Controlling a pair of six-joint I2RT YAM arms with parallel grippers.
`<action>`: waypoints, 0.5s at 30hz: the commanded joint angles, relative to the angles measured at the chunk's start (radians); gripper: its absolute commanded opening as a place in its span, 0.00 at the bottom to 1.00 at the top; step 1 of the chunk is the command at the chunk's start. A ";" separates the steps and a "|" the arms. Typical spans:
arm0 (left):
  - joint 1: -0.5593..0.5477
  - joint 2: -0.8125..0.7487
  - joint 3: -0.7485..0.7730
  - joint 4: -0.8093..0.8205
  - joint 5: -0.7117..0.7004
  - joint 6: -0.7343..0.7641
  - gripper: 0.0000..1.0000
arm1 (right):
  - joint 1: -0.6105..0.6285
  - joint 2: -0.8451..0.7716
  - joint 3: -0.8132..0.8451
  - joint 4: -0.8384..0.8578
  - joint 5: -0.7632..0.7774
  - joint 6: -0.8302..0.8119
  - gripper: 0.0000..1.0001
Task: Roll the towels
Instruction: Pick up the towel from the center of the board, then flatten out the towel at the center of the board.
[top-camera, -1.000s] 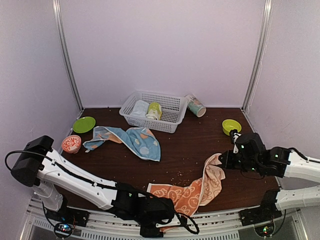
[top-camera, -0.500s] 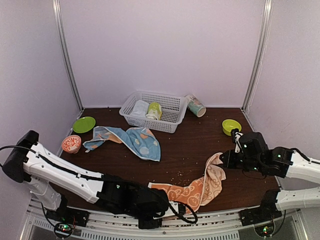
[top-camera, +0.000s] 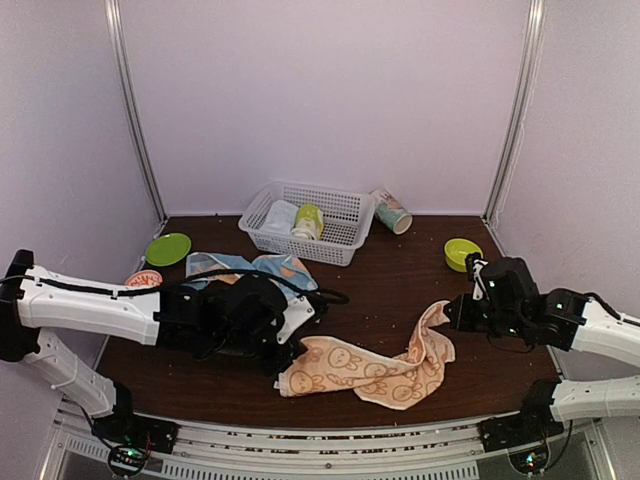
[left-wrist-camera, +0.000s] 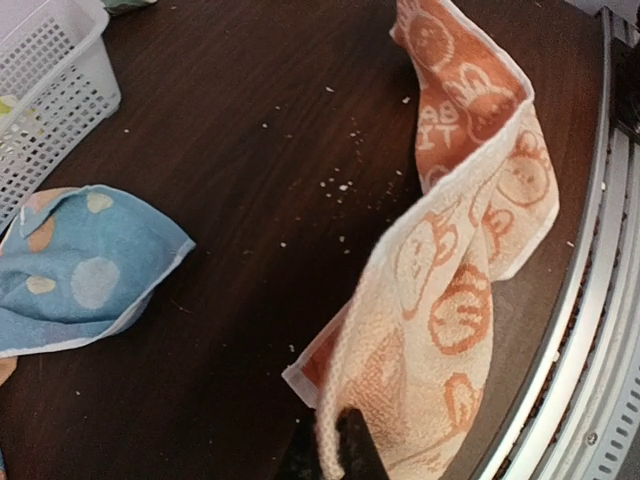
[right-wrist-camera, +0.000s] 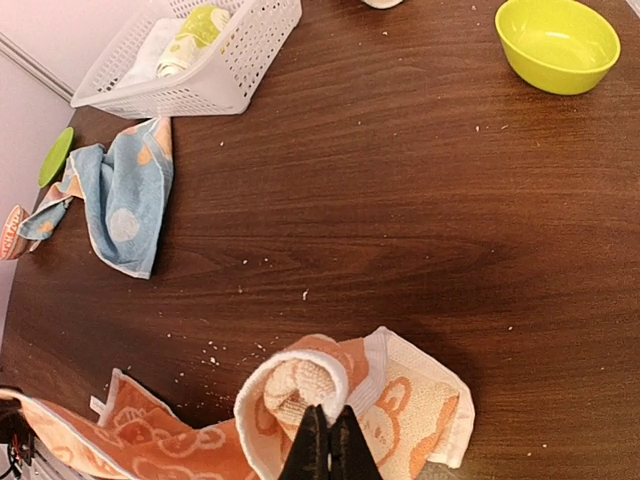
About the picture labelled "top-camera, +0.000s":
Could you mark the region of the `orange bunny towel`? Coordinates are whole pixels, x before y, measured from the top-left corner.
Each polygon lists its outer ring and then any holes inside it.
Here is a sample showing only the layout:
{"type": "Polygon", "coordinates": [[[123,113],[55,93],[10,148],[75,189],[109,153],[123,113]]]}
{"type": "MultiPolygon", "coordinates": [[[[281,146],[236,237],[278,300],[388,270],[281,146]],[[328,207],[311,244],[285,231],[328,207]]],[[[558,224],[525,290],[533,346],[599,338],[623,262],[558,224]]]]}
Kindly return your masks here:
{"type": "Polygon", "coordinates": [[[452,341],[436,331],[449,322],[442,300],[417,321],[406,350],[386,357],[329,336],[302,340],[307,351],[280,373],[274,388],[282,397],[351,390],[362,401],[407,410],[444,382],[446,365],[456,360],[452,341]]]}

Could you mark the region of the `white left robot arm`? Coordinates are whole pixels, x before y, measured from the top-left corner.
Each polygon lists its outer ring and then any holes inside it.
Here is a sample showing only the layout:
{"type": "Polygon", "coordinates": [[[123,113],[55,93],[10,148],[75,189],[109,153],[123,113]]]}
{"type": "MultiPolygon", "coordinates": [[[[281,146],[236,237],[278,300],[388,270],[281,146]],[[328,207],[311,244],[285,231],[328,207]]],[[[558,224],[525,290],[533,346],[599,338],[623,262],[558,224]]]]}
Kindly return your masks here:
{"type": "Polygon", "coordinates": [[[272,274],[251,272],[201,290],[188,281],[125,287],[60,276],[19,250],[1,280],[1,358],[39,370],[121,443],[133,444],[144,424],[133,414],[129,390],[84,363],[55,329],[186,351],[196,359],[218,352],[256,357],[274,375],[301,354],[293,335],[315,313],[307,295],[287,298],[286,286],[272,274]]]}

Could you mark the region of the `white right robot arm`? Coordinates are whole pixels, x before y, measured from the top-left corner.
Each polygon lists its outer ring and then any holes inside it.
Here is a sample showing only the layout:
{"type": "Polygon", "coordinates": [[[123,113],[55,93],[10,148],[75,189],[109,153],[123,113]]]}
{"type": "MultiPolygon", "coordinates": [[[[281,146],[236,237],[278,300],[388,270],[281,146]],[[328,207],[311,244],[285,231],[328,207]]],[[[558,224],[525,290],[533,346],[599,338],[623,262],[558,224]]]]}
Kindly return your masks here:
{"type": "Polygon", "coordinates": [[[452,329],[564,354],[560,380],[534,383],[514,417],[519,440],[535,440],[551,423],[639,414],[638,318],[594,292],[540,292],[521,258],[473,253],[465,264],[473,287],[445,306],[452,329]]]}

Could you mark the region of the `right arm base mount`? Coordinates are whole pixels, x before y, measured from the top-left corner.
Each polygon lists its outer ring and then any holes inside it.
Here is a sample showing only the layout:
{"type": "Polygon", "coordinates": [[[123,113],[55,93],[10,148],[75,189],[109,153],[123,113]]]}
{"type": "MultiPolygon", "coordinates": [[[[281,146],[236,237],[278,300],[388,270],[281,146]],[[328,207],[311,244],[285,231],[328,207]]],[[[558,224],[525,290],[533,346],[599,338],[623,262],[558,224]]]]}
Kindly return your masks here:
{"type": "Polygon", "coordinates": [[[478,431],[484,451],[511,449],[563,433],[564,423],[551,413],[553,393],[559,384],[559,381],[537,380],[517,413],[481,421],[478,431]]]}

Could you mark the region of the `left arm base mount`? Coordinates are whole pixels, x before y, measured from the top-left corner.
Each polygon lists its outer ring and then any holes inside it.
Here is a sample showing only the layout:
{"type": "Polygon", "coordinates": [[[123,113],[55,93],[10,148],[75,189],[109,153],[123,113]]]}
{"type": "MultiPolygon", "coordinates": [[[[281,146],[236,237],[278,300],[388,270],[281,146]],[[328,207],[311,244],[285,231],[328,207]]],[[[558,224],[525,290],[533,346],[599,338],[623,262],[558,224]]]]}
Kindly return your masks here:
{"type": "Polygon", "coordinates": [[[116,382],[115,403],[105,417],[92,418],[92,433],[98,438],[151,452],[171,454],[177,439],[177,423],[138,415],[130,390],[116,382]]]}

